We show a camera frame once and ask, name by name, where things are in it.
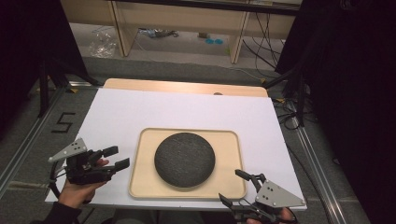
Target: floor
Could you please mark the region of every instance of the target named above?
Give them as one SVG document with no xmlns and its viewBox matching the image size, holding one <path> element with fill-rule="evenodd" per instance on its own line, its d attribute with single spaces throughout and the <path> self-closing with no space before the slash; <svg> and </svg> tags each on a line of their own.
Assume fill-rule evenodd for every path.
<svg viewBox="0 0 396 224">
<path fill-rule="evenodd" d="M 203 80 L 214 83 L 224 80 L 231 84 L 259 86 L 261 82 L 271 80 L 277 74 L 273 72 L 271 65 L 260 59 L 257 60 L 247 46 L 254 52 L 259 52 L 266 61 L 274 65 L 276 63 L 274 57 L 278 57 L 284 43 L 284 40 L 271 40 L 271 47 L 277 52 L 273 56 L 267 49 L 259 50 L 261 42 L 268 48 L 267 41 L 245 37 L 247 46 L 242 47 L 238 63 L 232 64 L 228 53 L 227 36 L 209 34 L 210 40 L 207 40 L 198 37 L 196 33 L 177 32 L 178 36 L 149 37 L 145 31 L 142 31 L 136 37 L 128 57 L 121 57 L 113 27 L 73 23 L 70 25 L 90 75 L 99 80 L 133 76 L 133 78 L 146 79 Z M 110 43 L 116 45 L 112 46 L 113 49 L 110 47 L 111 51 L 107 58 L 92 55 L 93 52 L 97 52 L 92 51 L 92 46 L 98 43 L 98 35 L 102 37 L 108 35 Z M 154 74 L 158 74 L 160 70 L 164 75 L 155 77 Z M 69 78 L 78 84 L 76 86 L 78 93 L 70 91 L 58 93 L 59 90 L 52 90 L 50 93 L 53 95 L 54 106 L 47 119 L 41 120 L 44 124 L 39 127 L 36 127 L 39 91 L 38 87 L 34 86 L 29 100 L 23 105 L 8 135 L 0 143 L 3 152 L 0 170 L 6 170 L 12 165 L 8 162 L 13 160 L 21 149 L 28 148 L 30 151 L 21 156 L 21 165 L 13 168 L 15 175 L 6 186 L 7 190 L 0 201 L 0 223 L 26 223 L 31 219 L 43 218 L 50 209 L 50 204 L 43 202 L 47 192 L 49 172 L 46 164 L 47 155 L 58 151 L 55 146 L 65 146 L 74 140 L 97 91 L 93 87 L 81 86 L 81 80 L 74 76 Z M 282 84 L 268 90 L 270 97 L 282 98 L 280 94 Z M 290 112 L 289 107 L 293 107 L 293 103 L 288 103 L 290 105 L 275 104 L 279 116 Z M 53 131 L 63 127 L 58 123 L 60 115 L 65 115 L 67 118 L 67 112 L 70 111 L 76 112 L 74 116 L 69 117 L 70 122 L 73 123 L 70 130 L 63 135 L 54 134 Z M 302 130 L 307 135 L 290 129 L 295 125 L 295 120 L 288 119 L 281 122 L 282 119 L 279 119 L 285 141 L 290 146 L 290 158 L 308 201 L 308 209 L 296 213 L 300 223 L 370 223 L 348 185 L 342 168 L 333 161 L 331 147 L 316 121 L 315 113 L 306 115 L 304 120 L 305 127 Z M 36 127 L 39 131 L 32 133 L 30 127 Z M 32 145 L 26 143 L 26 137 L 35 139 Z M 304 140 L 308 140 L 309 144 L 304 145 Z M 312 155 L 318 165 L 313 164 L 310 159 Z M 323 204 L 332 201 L 332 196 L 340 209 L 334 208 L 333 204 Z M 99 207 L 91 215 L 90 212 L 90 207 L 83 210 L 81 217 L 89 217 L 85 223 L 101 223 L 112 216 L 114 209 Z"/>
</svg>

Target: sleeve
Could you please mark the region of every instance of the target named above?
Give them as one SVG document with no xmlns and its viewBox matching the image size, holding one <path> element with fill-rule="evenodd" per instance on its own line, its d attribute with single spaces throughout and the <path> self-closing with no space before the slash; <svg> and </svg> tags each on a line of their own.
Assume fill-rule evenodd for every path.
<svg viewBox="0 0 396 224">
<path fill-rule="evenodd" d="M 80 209 L 71 208 L 55 202 L 46 219 L 44 219 L 41 224 L 72 224 L 80 213 Z"/>
</svg>

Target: person's leg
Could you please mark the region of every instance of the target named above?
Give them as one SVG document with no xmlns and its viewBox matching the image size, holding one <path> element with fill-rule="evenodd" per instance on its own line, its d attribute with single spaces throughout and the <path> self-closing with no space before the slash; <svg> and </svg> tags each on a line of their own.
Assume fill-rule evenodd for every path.
<svg viewBox="0 0 396 224">
<path fill-rule="evenodd" d="M 112 224 L 157 224 L 157 211 L 117 209 Z"/>
<path fill-rule="evenodd" d="M 204 221 L 200 212 L 164 210 L 158 212 L 158 224 L 204 224 Z"/>
</svg>

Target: person's left hand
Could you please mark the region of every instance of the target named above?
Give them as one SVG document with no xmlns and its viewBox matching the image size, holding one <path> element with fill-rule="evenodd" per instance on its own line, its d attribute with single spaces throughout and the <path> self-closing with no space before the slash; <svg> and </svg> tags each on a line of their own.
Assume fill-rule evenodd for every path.
<svg viewBox="0 0 396 224">
<path fill-rule="evenodd" d="M 97 163 L 98 166 L 106 166 L 108 160 L 100 159 Z M 84 201 L 92 200 L 95 195 L 95 190 L 102 187 L 106 182 L 88 184 L 88 185 L 75 185 L 71 184 L 67 179 L 64 182 L 64 188 L 59 196 L 59 203 L 72 208 L 79 208 Z"/>
</svg>

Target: round cushion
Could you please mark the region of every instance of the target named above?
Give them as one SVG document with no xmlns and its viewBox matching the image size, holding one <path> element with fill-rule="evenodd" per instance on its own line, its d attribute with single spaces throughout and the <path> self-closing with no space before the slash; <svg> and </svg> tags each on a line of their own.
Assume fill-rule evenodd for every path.
<svg viewBox="0 0 396 224">
<path fill-rule="evenodd" d="M 195 187 L 206 181 L 215 168 L 212 146 L 195 133 L 175 133 L 163 140 L 154 157 L 155 168 L 168 184 Z"/>
</svg>

